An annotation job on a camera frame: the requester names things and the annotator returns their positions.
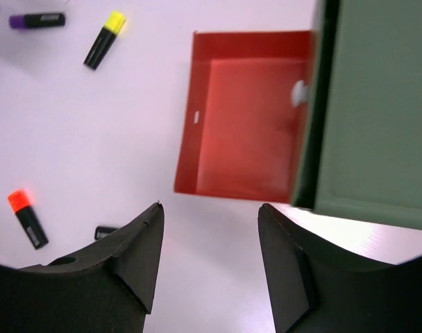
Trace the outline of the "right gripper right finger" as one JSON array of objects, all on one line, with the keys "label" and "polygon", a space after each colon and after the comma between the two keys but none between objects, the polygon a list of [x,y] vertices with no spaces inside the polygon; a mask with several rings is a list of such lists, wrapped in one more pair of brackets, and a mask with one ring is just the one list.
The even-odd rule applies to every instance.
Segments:
[{"label": "right gripper right finger", "polygon": [[258,232],[277,332],[422,332],[422,256],[363,257],[270,204],[259,209]]}]

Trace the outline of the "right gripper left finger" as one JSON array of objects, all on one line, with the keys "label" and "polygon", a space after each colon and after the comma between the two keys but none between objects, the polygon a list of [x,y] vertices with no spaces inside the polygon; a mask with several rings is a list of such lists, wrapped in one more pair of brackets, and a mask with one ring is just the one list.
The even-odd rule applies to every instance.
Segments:
[{"label": "right gripper left finger", "polygon": [[142,332],[164,234],[154,203],[122,228],[50,264],[0,265],[0,332]]}]

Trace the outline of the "red drawer box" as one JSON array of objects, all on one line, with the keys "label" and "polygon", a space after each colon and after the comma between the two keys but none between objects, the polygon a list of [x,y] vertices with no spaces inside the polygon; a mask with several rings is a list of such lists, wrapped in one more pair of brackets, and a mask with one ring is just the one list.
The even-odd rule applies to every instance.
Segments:
[{"label": "red drawer box", "polygon": [[288,203],[312,56],[310,31],[195,33],[174,191]]}]

